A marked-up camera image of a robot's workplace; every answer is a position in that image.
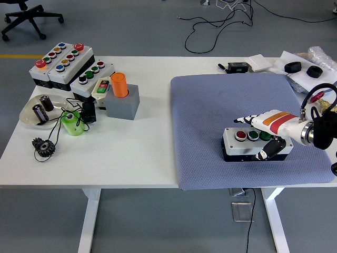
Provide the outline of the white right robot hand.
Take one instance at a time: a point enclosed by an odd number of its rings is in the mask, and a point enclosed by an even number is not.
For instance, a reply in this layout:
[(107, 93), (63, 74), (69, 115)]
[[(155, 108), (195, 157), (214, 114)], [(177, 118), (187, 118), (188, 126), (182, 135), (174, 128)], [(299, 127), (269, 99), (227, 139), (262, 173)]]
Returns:
[(271, 140), (252, 157), (253, 161), (265, 161), (273, 158), (285, 148), (287, 138), (300, 136), (295, 134), (299, 132), (299, 117), (284, 111), (270, 110), (258, 115), (237, 118), (234, 122), (247, 123), (255, 129), (271, 135)]

